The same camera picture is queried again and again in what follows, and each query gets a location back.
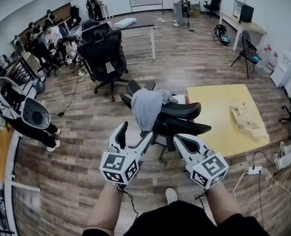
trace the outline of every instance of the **black cable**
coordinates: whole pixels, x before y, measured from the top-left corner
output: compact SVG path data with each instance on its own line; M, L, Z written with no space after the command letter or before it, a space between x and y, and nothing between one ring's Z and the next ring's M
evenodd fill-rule
M135 221L136 221L136 219L138 218L139 213L138 213L138 212L136 211L136 209L135 209L135 204L134 204L134 198L133 198L133 196L132 196L129 192L127 192L127 191L125 191L123 188L121 188L119 185L117 185L117 191L126 194L126 195L131 199L132 209L133 209L134 212L136 213L136 217L135 217Z
M254 154L254 157L253 157L253 169L255 168L255 156L256 156L257 153L262 153L262 154L265 156L266 160L267 160L267 161L271 164L271 166L272 166L272 169L273 169L273 177L275 177L275 176L278 174L278 171L275 172L275 170L274 170L274 164L273 164L273 163L268 159L268 157L265 155L265 153L262 152L262 151L260 151L260 150L256 151L255 154ZM275 182L273 181L273 179L270 178L269 183L268 183L268 186L267 186L267 191L271 191L271 190L273 189L273 187L274 187L274 183L275 183Z
M261 179L261 176L262 176L262 172L259 171L259 182L258 182L258 188L259 188L260 212L261 212L261 214L262 214L262 193L261 193L261 190L260 190L260 179ZM264 229L263 214L262 214L262 228Z

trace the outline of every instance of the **table leg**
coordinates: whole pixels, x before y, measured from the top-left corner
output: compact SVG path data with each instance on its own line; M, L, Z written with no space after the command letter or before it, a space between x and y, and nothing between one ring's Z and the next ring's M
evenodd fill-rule
M238 29L237 29L237 34L236 34L236 39L235 39L234 46L233 46L233 51L234 51L234 52L236 51L237 44L238 44L238 41L239 41L239 37L240 37L242 31L243 31L243 28L238 27Z
M219 24L222 24L222 21L223 21L223 14L221 13Z
M70 34L70 30L69 30L69 28L68 28L67 22L66 22L66 21L64 21L63 23L65 24L65 26L66 26L66 29L67 29L68 33Z
M153 30L153 26L150 27L150 38L151 38L151 47L152 47L152 59L155 60L155 45L154 45L154 30Z

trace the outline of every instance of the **leg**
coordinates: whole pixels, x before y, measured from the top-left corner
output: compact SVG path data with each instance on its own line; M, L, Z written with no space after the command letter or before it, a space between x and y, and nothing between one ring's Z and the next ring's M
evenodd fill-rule
M66 26L67 32L70 34L70 30L69 30L69 27L68 27L68 25L67 25L67 22L64 21L64 24L65 24L65 26Z
M222 24L222 21L223 21L223 14L221 13L221 15L220 15L220 21L219 21L219 24L220 25Z
M35 139L43 143L47 147L54 148L56 146L55 139L52 136L48 135L43 130L27 125L21 119L16 119L16 120L8 119L7 121L19 133L27 137L30 137L32 139Z
M45 128L44 130L46 130L51 135L54 135L58 131L58 128L52 123L50 123L49 126Z
M240 54L240 55L235 59L235 61L233 62L233 64L232 64L231 66L233 66L233 65L235 64L235 62L236 62L237 60L240 59L241 56L242 56L242 55Z
M237 34L236 34L236 39L235 39L234 46L233 46L233 51L234 51L234 52L236 51L237 44L238 44L238 41L239 41L239 37L240 37L242 31L243 31L243 28L238 27L238 29L237 29Z
M150 38L151 38L151 48L152 48L152 59L155 60L155 44L154 44L154 30L150 27Z

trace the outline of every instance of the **chair armrest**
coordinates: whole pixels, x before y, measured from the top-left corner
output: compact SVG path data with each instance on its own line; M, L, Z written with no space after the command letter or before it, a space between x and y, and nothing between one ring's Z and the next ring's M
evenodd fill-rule
M149 91L153 91L156 83L155 81L149 81L145 84L145 88L148 89Z

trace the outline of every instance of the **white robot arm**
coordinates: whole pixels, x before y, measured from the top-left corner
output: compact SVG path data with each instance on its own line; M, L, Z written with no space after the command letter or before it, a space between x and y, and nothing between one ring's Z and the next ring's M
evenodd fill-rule
M228 172L229 166L221 153L215 153L197 136L177 134L173 143L186 162L190 179L204 189L209 189L222 180Z
M109 150L104 152L100 171L105 180L115 184L127 185L139 170L138 162L150 146L153 132L147 133L136 146L126 147L128 122L123 122L109 139Z

